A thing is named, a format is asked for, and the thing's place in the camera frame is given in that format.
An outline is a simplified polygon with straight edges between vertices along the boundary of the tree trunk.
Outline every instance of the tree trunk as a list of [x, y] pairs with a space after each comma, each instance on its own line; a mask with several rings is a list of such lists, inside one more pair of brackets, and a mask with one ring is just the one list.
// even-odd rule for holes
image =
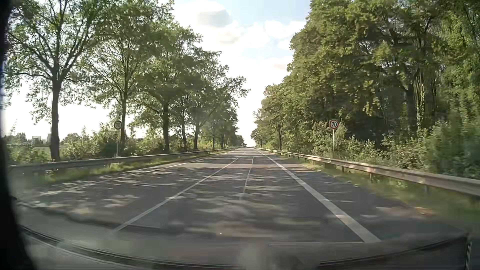
[[280, 147], [280, 151], [282, 150], [282, 130], [277, 129], [278, 132], [278, 147]]
[[50, 135], [50, 156], [53, 161], [60, 161], [60, 138], [59, 138], [59, 98], [61, 82], [52, 82], [52, 129]]
[[183, 143], [183, 152], [187, 152], [187, 135], [185, 134], [185, 118], [181, 121], [181, 140]]
[[413, 84], [407, 87], [407, 115], [408, 115], [408, 130], [410, 134], [417, 134], [417, 106], [414, 98]]
[[200, 131], [200, 124], [195, 123], [195, 135], [193, 137], [193, 150], [198, 151], [198, 132]]
[[121, 128], [120, 128], [120, 149], [119, 154], [125, 149], [125, 118], [127, 115], [127, 97], [121, 102]]
[[162, 113], [162, 130], [163, 130], [163, 140], [165, 142], [165, 145], [163, 146], [163, 151], [165, 153], [169, 153], [170, 152], [170, 141], [169, 141], [169, 135], [168, 135], [168, 119], [169, 119], [169, 115], [168, 115], [168, 106], [169, 104], [168, 103], [164, 103], [163, 104], [163, 113]]

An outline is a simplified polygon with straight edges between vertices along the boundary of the dashed lane line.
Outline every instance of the dashed lane line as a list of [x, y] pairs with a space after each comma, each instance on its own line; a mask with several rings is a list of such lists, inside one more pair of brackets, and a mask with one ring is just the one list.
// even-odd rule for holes
[[142, 217], [144, 217], [145, 215], [149, 214], [149, 213], [152, 212], [153, 210], [155, 210], [155, 209], [159, 208], [160, 206], [168, 203], [169, 201], [175, 199], [176, 197], [178, 197], [179, 195], [181, 195], [181, 194], [184, 193], [185, 191], [188, 191], [189, 189], [193, 188], [194, 186], [196, 186], [196, 185], [200, 184], [201, 182], [207, 180], [208, 178], [214, 176], [214, 175], [217, 174], [219, 171], [225, 169], [225, 168], [228, 167], [230, 164], [232, 164], [232, 163], [234, 163], [235, 161], [237, 161], [237, 160], [238, 160], [239, 158], [241, 158], [245, 153], [246, 153], [246, 151], [245, 151], [241, 156], [239, 156], [238, 158], [236, 158], [234, 161], [232, 161], [232, 162], [230, 162], [229, 164], [223, 166], [220, 170], [218, 170], [218, 171], [214, 172], [213, 174], [211, 174], [211, 175], [203, 178], [202, 180], [199, 180], [198, 182], [190, 185], [189, 187], [185, 188], [184, 190], [178, 192], [177, 194], [175, 194], [175, 195], [173, 195], [173, 196], [171, 196], [171, 197], [168, 197], [166, 200], [162, 201], [161, 203], [159, 203], [159, 204], [151, 207], [150, 209], [146, 210], [145, 212], [141, 213], [140, 215], [137, 215], [136, 217], [130, 219], [130, 220], [127, 221], [127, 222], [125, 222], [124, 224], [118, 226], [117, 228], [113, 229], [113, 230], [111, 231], [111, 233], [115, 233], [115, 232], [120, 231], [121, 229], [127, 227], [128, 225], [134, 223], [135, 221], [137, 221], [137, 220], [141, 219]]

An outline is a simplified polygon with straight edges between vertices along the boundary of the sky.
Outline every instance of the sky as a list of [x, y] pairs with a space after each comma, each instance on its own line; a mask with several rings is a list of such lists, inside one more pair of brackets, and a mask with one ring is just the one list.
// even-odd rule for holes
[[[309, 0], [176, 0], [173, 14], [183, 26], [190, 26], [203, 36], [202, 47], [222, 51], [220, 61], [230, 67], [229, 76], [244, 76], [244, 88], [250, 89], [239, 99], [237, 109], [238, 134], [247, 146], [254, 146], [250, 133], [255, 129], [253, 111], [261, 106], [266, 86], [277, 84], [288, 74], [287, 64], [292, 60], [290, 39], [305, 25]], [[16, 132], [25, 132], [27, 138], [47, 138], [50, 125], [46, 121], [35, 124], [30, 112], [32, 104], [25, 101], [27, 84], [11, 99], [2, 115], [2, 130], [8, 132], [16, 123]], [[59, 108], [60, 139], [68, 133], [98, 130], [108, 121], [109, 109], [95, 105], [67, 105]], [[137, 137], [143, 135], [137, 131]]]

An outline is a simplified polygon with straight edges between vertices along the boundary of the vegetation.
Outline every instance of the vegetation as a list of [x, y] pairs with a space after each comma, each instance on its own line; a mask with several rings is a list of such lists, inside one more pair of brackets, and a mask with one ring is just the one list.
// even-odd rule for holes
[[[480, 2], [313, 0], [258, 146], [480, 178]], [[330, 119], [341, 125], [332, 153]]]
[[[36, 121], [51, 123], [51, 141], [49, 159], [42, 155], [12, 162], [112, 157], [117, 140], [122, 156], [198, 150], [210, 140], [212, 147], [216, 142], [220, 147], [242, 145], [236, 109], [237, 98], [248, 93], [242, 87], [245, 78], [229, 77], [228, 66], [218, 60], [221, 52], [203, 50], [198, 45], [202, 37], [174, 20], [172, 5], [153, 0], [15, 1], [6, 94], [29, 86], [26, 101], [33, 103]], [[111, 108], [112, 120], [122, 121], [119, 138], [102, 124], [92, 136], [84, 130], [60, 140], [58, 107], [71, 103]], [[129, 125], [127, 115], [134, 116]], [[214, 132], [206, 132], [207, 125]], [[137, 139], [133, 132], [127, 136], [127, 128], [135, 127], [148, 130], [145, 138]], [[11, 153], [23, 151], [18, 144], [9, 145]], [[21, 147], [36, 157], [31, 145]]]

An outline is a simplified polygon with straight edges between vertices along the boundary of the windshield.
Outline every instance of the windshield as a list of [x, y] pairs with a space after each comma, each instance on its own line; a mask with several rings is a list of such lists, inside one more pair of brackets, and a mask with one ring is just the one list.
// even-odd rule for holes
[[1, 137], [39, 265], [465, 266], [477, 1], [12, 4]]

